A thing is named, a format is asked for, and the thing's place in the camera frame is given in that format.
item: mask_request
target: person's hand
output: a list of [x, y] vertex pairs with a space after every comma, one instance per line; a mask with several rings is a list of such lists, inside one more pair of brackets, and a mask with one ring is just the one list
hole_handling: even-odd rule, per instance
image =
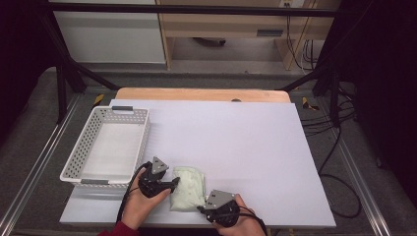
[[131, 190], [133, 190], [125, 205], [122, 222], [129, 228], [137, 230], [147, 219], [150, 212], [171, 193], [170, 189], [160, 192], [153, 198], [147, 198], [139, 189], [139, 177], [145, 172], [143, 168], [136, 176]]
[[[241, 213], [254, 213], [252, 209], [250, 209], [250, 211], [246, 209], [248, 207], [245, 205], [245, 202], [243, 202], [240, 195], [237, 194], [235, 200], [239, 207], [245, 207], [240, 208]], [[236, 224], [232, 227], [225, 228], [215, 222], [212, 225], [217, 229], [218, 233], [223, 236], [265, 236], [261, 224], [256, 219], [248, 216], [239, 216]]]

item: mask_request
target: white cabinet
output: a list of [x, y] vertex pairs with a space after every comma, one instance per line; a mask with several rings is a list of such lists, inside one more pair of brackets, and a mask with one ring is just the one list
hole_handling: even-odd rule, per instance
[[[155, 4], [154, 0], [53, 2]], [[87, 63], [163, 63], [157, 14], [55, 12], [72, 57]]]

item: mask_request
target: white table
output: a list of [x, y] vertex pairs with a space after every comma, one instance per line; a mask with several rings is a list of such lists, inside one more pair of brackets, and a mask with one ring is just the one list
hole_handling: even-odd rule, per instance
[[[144, 161], [193, 166], [212, 189], [239, 193], [268, 227], [325, 228], [335, 222], [294, 104], [274, 102], [112, 100], [150, 109]], [[69, 224], [113, 224], [124, 191], [75, 188], [62, 214]], [[154, 227], [209, 227], [198, 212], [159, 205]]]

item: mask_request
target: plastic basket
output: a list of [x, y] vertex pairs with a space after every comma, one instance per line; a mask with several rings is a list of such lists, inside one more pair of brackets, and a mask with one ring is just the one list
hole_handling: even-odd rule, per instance
[[127, 188], [142, 161], [149, 123], [147, 109], [97, 106], [60, 179], [76, 186]]

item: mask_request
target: white cloth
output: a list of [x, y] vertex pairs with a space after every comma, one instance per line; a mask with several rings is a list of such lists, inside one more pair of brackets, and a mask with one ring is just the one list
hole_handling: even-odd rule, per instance
[[205, 204], [205, 175], [192, 167], [174, 167], [176, 177], [180, 182], [171, 194], [171, 211], [197, 211]]

